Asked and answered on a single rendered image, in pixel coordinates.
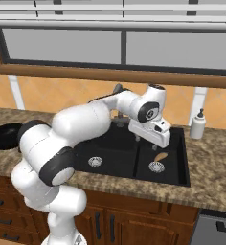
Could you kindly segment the brown wooden sink panel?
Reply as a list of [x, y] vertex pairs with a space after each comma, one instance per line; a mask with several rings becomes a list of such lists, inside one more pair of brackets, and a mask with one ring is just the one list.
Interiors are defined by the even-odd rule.
[[192, 224], [198, 215], [198, 208], [164, 203], [137, 197], [85, 190], [90, 205], [161, 216], [165, 219]]

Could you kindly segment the grey dishwasher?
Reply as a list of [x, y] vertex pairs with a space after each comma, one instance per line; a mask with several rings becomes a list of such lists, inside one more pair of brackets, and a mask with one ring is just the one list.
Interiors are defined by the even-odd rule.
[[202, 209], [190, 245], [226, 245], [226, 233], [217, 230], [216, 221], [223, 222], [226, 227], [226, 212]]

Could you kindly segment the black double sink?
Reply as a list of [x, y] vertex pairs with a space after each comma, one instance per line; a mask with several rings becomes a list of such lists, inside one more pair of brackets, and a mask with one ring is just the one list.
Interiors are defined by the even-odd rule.
[[[185, 146], [184, 130], [172, 127], [170, 142], [165, 148], [157, 147], [128, 130], [128, 124], [118, 127], [115, 122], [99, 138], [75, 146], [75, 169], [78, 171], [110, 175], [190, 187], [190, 174]], [[168, 153], [165, 159], [154, 162], [161, 152]]]

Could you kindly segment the grey sink tap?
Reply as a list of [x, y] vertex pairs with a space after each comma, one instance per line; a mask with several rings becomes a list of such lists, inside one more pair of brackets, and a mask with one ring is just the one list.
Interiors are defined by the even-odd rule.
[[[113, 93], [118, 94], [120, 92], [123, 92], [123, 90], [123, 86], [120, 83], [118, 83], [115, 86]], [[114, 117], [113, 121], [117, 124], [118, 127], [124, 127], [126, 123], [129, 123], [129, 117], [125, 117], [122, 112], [118, 112], [118, 115]]]

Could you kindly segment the white soap dispenser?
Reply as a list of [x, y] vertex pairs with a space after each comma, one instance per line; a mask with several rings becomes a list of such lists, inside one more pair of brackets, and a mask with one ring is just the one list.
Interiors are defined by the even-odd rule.
[[190, 129], [190, 137], [200, 140], [203, 136], [205, 129], [206, 119], [203, 114], [204, 109], [201, 108], [199, 113], [192, 118], [192, 124]]

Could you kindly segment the orange sweet potato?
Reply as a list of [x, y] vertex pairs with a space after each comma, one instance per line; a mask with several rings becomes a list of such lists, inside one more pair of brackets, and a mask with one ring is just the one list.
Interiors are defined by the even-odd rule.
[[154, 158], [154, 162], [159, 162], [162, 159], [165, 159], [168, 156], [168, 153], [166, 152], [161, 152], [159, 153], [155, 158]]

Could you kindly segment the black bowl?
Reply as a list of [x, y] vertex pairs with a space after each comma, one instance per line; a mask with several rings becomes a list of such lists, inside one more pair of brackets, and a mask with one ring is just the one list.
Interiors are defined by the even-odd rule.
[[21, 123], [6, 123], [0, 125], [0, 150], [9, 150], [19, 147], [18, 132]]

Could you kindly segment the brown wooden cupboard door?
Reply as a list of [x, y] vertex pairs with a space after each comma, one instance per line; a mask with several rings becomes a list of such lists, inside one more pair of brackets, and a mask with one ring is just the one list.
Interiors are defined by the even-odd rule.
[[[110, 209], [105, 214], [110, 245], [178, 245], [179, 234], [169, 221]], [[111, 214], [115, 215], [114, 243], [110, 241]]]
[[[95, 225], [95, 213], [100, 213], [100, 230], [101, 239], [97, 239], [96, 225]], [[87, 206], [84, 212], [75, 217], [75, 223], [80, 233], [87, 240], [88, 245], [104, 245], [104, 219], [103, 208], [95, 206]]]

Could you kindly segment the brown wooden drawer front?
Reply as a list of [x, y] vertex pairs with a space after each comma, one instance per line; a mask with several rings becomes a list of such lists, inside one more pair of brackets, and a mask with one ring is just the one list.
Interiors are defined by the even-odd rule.
[[2, 220], [12, 220], [10, 225], [5, 225], [11, 228], [21, 228], [31, 232], [36, 231], [33, 219], [29, 215], [22, 215], [18, 213], [0, 212], [0, 219]]
[[0, 176], [0, 193], [18, 193], [18, 191], [13, 186], [11, 179], [7, 176]]
[[19, 241], [17, 241], [17, 243], [22, 243], [24, 245], [40, 245], [41, 244], [41, 240], [38, 234], [26, 233], [24, 231], [12, 230], [12, 229], [6, 229], [6, 228], [0, 227], [0, 238], [5, 239], [2, 237], [2, 234], [8, 234], [9, 236], [12, 236], [12, 237], [19, 236], [20, 238], [19, 238]]
[[19, 194], [0, 193], [0, 200], [4, 201], [4, 204], [0, 206], [0, 209], [24, 214], [30, 213], [29, 208], [25, 205]]

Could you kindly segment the wooden framed window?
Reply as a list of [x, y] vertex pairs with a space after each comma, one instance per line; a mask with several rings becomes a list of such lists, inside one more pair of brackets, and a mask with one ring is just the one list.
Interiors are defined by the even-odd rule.
[[0, 74], [226, 88], [226, 33], [0, 26]]

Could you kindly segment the white window blinds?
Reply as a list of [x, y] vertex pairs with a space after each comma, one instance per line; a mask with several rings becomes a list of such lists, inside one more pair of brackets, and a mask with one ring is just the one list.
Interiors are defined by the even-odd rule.
[[226, 33], [226, 0], [0, 0], [0, 26]]

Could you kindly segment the white wall post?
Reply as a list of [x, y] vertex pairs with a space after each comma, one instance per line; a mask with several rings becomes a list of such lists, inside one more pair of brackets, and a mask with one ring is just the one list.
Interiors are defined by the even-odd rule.
[[188, 124], [192, 123], [192, 118], [204, 107], [208, 89], [206, 87], [195, 87], [193, 90], [192, 105]]
[[18, 82], [17, 76], [8, 75], [8, 79], [9, 79], [9, 83], [10, 83], [10, 86], [11, 86], [11, 91], [12, 91], [12, 94], [13, 94], [13, 98], [14, 98], [16, 107], [19, 110], [24, 110], [25, 109], [25, 104], [24, 104], [24, 101], [23, 101], [23, 98], [22, 98], [22, 94], [21, 94], [21, 90], [20, 90], [20, 87], [19, 87], [19, 82]]

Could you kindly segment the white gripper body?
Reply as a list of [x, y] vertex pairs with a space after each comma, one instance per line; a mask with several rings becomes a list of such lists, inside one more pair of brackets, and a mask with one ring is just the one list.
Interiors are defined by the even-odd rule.
[[160, 121], [137, 122], [130, 120], [128, 130], [139, 137], [165, 148], [170, 143], [171, 125], [164, 118]]

